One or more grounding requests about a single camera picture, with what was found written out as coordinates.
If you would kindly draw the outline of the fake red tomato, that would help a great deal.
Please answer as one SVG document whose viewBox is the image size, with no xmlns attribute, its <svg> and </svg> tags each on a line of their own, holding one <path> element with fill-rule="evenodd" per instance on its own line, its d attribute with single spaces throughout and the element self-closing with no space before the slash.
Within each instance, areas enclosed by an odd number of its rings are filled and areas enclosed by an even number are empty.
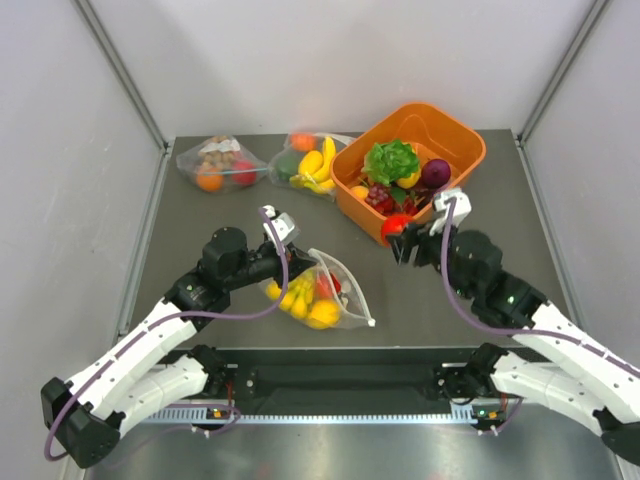
<svg viewBox="0 0 640 480">
<path fill-rule="evenodd" d="M 405 213 L 395 213 L 388 216 L 381 226 L 381 239 L 385 246 L 389 246 L 390 243 L 387 239 L 389 235 L 399 235 L 403 232 L 404 228 L 412 223 L 414 218 L 411 215 Z"/>
</svg>

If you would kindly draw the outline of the fake yellow banana bunch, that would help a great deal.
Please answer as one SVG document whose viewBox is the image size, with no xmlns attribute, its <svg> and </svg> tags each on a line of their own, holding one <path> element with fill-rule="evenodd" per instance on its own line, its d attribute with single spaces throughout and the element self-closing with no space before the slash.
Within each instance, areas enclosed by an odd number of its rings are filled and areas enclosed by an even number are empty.
<svg viewBox="0 0 640 480">
<path fill-rule="evenodd" d="M 311 311 L 315 296 L 316 275 L 313 271 L 304 272 L 288 284 L 287 292 L 279 308 L 294 319 L 304 320 Z"/>
</svg>

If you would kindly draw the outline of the polka dot zip bag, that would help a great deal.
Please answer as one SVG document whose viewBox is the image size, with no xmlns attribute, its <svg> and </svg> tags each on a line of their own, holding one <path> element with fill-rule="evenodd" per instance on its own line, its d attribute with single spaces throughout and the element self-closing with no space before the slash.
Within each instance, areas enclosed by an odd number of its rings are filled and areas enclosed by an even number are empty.
<svg viewBox="0 0 640 480">
<path fill-rule="evenodd" d="M 309 254 L 317 260 L 308 270 L 316 275 L 314 302 L 306 319 L 295 320 L 314 330 L 374 328 L 364 292 L 348 268 L 320 250 Z"/>
</svg>

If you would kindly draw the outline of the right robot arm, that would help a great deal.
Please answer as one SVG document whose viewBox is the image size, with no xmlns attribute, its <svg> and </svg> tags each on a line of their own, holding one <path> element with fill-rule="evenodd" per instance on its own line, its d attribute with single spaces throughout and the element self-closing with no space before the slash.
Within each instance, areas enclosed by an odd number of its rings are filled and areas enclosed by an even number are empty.
<svg viewBox="0 0 640 480">
<path fill-rule="evenodd" d="M 431 234 L 408 223 L 388 233 L 400 264 L 431 266 L 451 301 L 471 303 L 462 317 L 487 333 L 507 336 L 544 356 L 558 372 L 526 363 L 515 353 L 489 348 L 489 360 L 467 370 L 469 388 L 532 400 L 582 424 L 615 455 L 639 462 L 639 370 L 596 342 L 543 293 L 502 267 L 502 251 L 477 230 L 445 228 Z"/>
</svg>

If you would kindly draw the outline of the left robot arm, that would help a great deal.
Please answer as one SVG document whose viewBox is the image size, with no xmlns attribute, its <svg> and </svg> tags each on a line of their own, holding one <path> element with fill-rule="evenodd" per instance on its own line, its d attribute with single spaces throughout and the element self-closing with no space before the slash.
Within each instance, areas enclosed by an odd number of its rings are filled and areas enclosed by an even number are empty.
<svg viewBox="0 0 640 480">
<path fill-rule="evenodd" d="M 180 277 L 147 317 L 100 359 L 67 380 L 41 389 L 46 442 L 58 442 L 82 469 L 100 463 L 138 423 L 188 397 L 226 393 L 227 364 L 198 345 L 162 371 L 154 366 L 212 320 L 226 318 L 234 290 L 275 281 L 280 288 L 315 266 L 288 241 L 280 221 L 264 226 L 263 243 L 247 246 L 245 233 L 217 230 L 196 266 Z"/>
</svg>

